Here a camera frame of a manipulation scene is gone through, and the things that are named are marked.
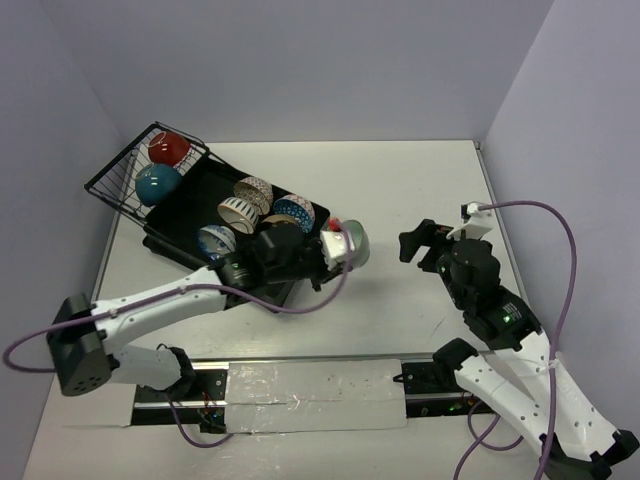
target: black tray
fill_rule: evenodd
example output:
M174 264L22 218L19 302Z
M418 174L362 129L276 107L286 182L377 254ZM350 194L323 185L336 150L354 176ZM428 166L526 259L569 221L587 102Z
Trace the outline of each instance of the black tray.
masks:
M209 156L198 160L185 174L178 188L164 201L153 208L146 218L144 244L182 265L196 269L210 260L197 242L197 232L207 225L226 225L218 215L217 207L233 196L233 186L250 174ZM291 192L273 185L274 199ZM316 221L307 237L317 236L329 219L329 210L313 203ZM234 230L238 246L250 241L253 235Z

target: white wall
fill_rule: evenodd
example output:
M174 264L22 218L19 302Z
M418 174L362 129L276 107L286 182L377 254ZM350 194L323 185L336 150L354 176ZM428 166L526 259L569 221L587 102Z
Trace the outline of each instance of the white wall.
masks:
M563 212L578 284L562 341L571 371L620 428L640 436L640 3L556 0L486 140L500 200ZM568 247L546 213L505 212L533 306L555 325ZM640 453L618 468L636 479Z
M483 138L552 0L42 0L120 131Z
M0 65L4 348L50 324L68 295L91 291L112 215L82 185L120 142L36 0L3 3ZM51 365L42 339L17 358ZM22 478L51 378L0 368L3 480Z

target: bowl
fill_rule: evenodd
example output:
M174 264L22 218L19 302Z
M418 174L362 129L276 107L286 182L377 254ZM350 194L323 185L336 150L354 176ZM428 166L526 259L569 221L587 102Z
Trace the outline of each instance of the bowl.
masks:
M187 156L191 145L174 132L160 132L149 142L149 158L153 163L175 167Z
M236 251L235 234L230 228L221 225L202 227L198 230L197 240L200 250L212 260Z
M298 225L298 220L293 218L291 215L276 213L275 215L270 215L265 218L262 223L272 223L274 225L277 225L279 223L291 223L293 225Z
M256 208L238 197L229 197L218 205L218 214L232 228L241 233L253 233L258 223Z
M145 207L153 207L175 190L181 181L180 172L169 165L152 163L136 174L136 195Z
M289 194L276 200L273 204L273 211L295 218L304 233L309 233L313 229L316 219L313 205L300 195Z
M258 213L266 215L273 204L273 188L261 178L247 177L233 187L233 194L256 206Z

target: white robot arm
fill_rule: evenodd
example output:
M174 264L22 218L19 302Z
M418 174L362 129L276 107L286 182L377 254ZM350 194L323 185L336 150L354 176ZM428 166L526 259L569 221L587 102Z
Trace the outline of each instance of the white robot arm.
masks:
M349 267L360 267L368 259L362 226L350 220L342 227L305 239L297 226L274 225L244 250L175 282L95 304L84 295L66 299L54 324L83 317L94 321L47 336L63 395L83 395L111 382L147 386L179 398L195 380L185 352L130 343L181 320L233 308L246 301L246 293L269 305L261 294L273 284L308 278L319 290L347 268L348 249Z
M491 230L490 211L463 205L465 222L455 228L423 221L400 235L400 260L409 262L421 246L430 247L418 264L437 273L465 323L514 372L529 396L495 372L466 342L456 339L434 355L452 382L481 398L538 452L549 426L550 369L556 377L555 437L546 473L557 479L600 479L628 458L638 441L618 430L589 402L559 359L526 303L500 284L500 263L481 238Z

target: purple cable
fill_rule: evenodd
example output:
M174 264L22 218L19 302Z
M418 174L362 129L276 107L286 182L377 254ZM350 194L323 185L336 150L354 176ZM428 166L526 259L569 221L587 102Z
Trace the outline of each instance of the purple cable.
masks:
M550 341L549 348L549 364L556 359L556 353L558 351L558 343L560 341L560 334L562 333L562 328L564 327L564 322L567 319L567 313L569 313L569 306L571 305L571 298L573 297L573 290L576 284L576 271L578 268L578 253L576 248L576 240L573 236L573 232L569 227L569 224L565 220L565 218L558 212L555 208L547 205L546 203L536 202L534 200L515 200L513 202L501 202L495 203L493 205L483 205L479 208L480 211L484 210L494 210L496 208L505 208L505 207L514 207L527 205L532 207L539 207L551 212L562 224L564 230L567 234L567 238L569 240L569 247L571 250L571 273L569 275L569 287L567 288L567 295L564 300L564 304L562 305L562 311L560 312L560 318L558 319L558 323L556 325L556 329L553 332L553 336ZM547 466L547 462L549 461L549 455L551 455L551 445L553 443L553 436L555 434L556 427L556 415L557 415L557 380L556 380L556 371L554 368L549 368L549 385L550 385L550 398L549 398L549 428L547 429L547 437L544 442L544 446L542 448L542 454L540 455L540 463L538 465L538 470L536 470L536 474L533 477L533 480L541 480L544 475L544 469ZM486 438L493 427L495 427L495 423L499 420L498 417L494 420L489 428L482 434L480 437L480 441L476 440L471 444L469 449L465 452L463 457L460 459L458 466L456 467L456 472L462 469L462 465L469 458L469 455L482 443L482 440Z
M475 411L478 409L478 407L480 405L482 405L484 402L482 400L477 401L473 407L471 407L471 409L469 410L469 415L467 415L467 425L469 426L469 431L471 432L471 435L473 435L473 438L475 440L478 439L478 434L476 433L475 428L473 428L473 422L472 422L472 417L473 414L475 413ZM523 436L518 437L518 439L513 442L510 445L506 445L504 447L497 447L495 445L489 445L488 443L485 443L484 441L480 442L480 445L482 445L484 448L488 448L489 450L493 450L494 452L506 452L508 450L512 450L514 448L516 448L518 445L520 445L522 443L522 441L524 440Z
M480 445L482 441L489 436L489 434L493 431L493 429L496 428L496 425L498 424L499 421L500 421L500 417L496 415L496 418L493 419L493 422L491 422L491 425L489 425L487 429L484 432L482 432L482 435L480 435L471 444L471 446L467 448L467 451L464 452L464 454L462 454L462 458L460 459L460 461L458 462L458 465L456 466L456 471L453 473L453 480L458 480L458 478L460 478L460 472L462 471L462 466L469 458L469 455L471 455L473 451L478 447L478 445Z
M340 291L342 290L342 288L344 287L346 281L347 281L347 275L349 273L349 270L351 270L351 239L349 238L349 235L345 235L345 240L347 242L347 250L345 252L345 259L344 259L344 265L342 267L342 276L340 277L340 281L338 282L338 285L336 286L336 288L327 296L327 298L325 298L324 300L322 300L320 303L313 305L311 307L305 307L305 308L287 308L287 307L279 307L277 305L272 305L269 302L265 302L264 300L261 300L257 297L254 297L253 295L249 295L246 292L243 292L242 290L238 290L237 288L233 288L233 287L227 287L225 285L211 285L211 284L206 284L206 283L198 283L198 284L192 284L192 285L187 285L186 288L184 288L183 290L181 290L180 288L174 288L173 290L169 290L167 292L163 292L160 293L158 295L154 295L152 297L149 298L145 298L144 300L139 300L137 302L131 303L127 306L121 307L118 309L118 313L126 313L130 310L134 310L136 308L139 307L144 307L146 305L150 305L152 303L158 302L160 300L164 300L173 296L178 296L178 295L183 295L184 293L191 291L191 290L218 290L220 292L224 292L224 293L230 293L233 295L237 295L241 298L244 298L246 300L249 300L250 302L256 303L272 312L279 312L279 313L288 313L290 315L300 315L300 314L304 314L304 313L311 313L311 312L315 312L317 310L320 310L321 308L326 307L329 303L331 303L340 293ZM78 325L84 325L86 323L91 323L91 322L97 322L100 320L104 320L106 318L109 318L110 314L109 312L104 312L104 313L100 313L98 315L90 315L88 317L83 317L83 318L77 318L75 320L69 320L68 322L62 322L62 323L57 323L55 325L50 325L48 327L42 328L40 330L36 330L35 332L32 332L28 335L25 335L19 339L17 339L16 341L12 342L2 353L2 361L3 363L11 370L15 370L18 372L23 372L23 373L55 373L55 369L54 368L42 368L42 367L28 367L28 366L24 366L24 365L20 365L18 363L15 363L13 360L11 360L11 354L14 352L14 350L16 348L18 348L20 345L22 345L25 342L28 342L29 340L31 340L32 338L35 337L39 337L40 335L44 335L47 333L51 333L51 332L56 332L58 330L62 330L64 328L69 328L69 327L76 327ZM226 442L227 440L229 440L229 438L231 437L231 435L228 435L227 437L223 438L222 440L212 443L212 444L204 444L204 443L198 443L194 440L192 440L191 438L189 438L189 436L187 435L187 433L185 432L184 428L182 427L182 424L180 423L180 418L178 417L178 413L176 412L175 406L173 405L173 403L171 401L169 401L169 407L171 407L171 412L173 413L173 418L176 421L176 425L178 426L178 429L180 430L180 433L182 434L182 436L184 437L184 439L189 442L191 445L193 445L194 447L198 447L198 448L212 448L212 447L216 447L224 442Z
M169 396L165 395L165 397L167 399L167 402L169 402L169 408L171 408L171 413L173 415L173 419L176 421L178 430L180 430L180 434L182 435L182 438L184 438L187 441L187 443L189 443L189 445L192 445L197 448L215 448L222 445L223 443L228 441L231 437L233 437L233 433L230 433L226 437L224 437L222 440L218 440L217 442L213 442L213 443L196 442L194 439L189 437L189 435L187 435L187 432L184 430L184 427L182 426L182 422L180 421L180 417L178 416L178 411L176 410L176 407L171 401L171 399L169 398Z

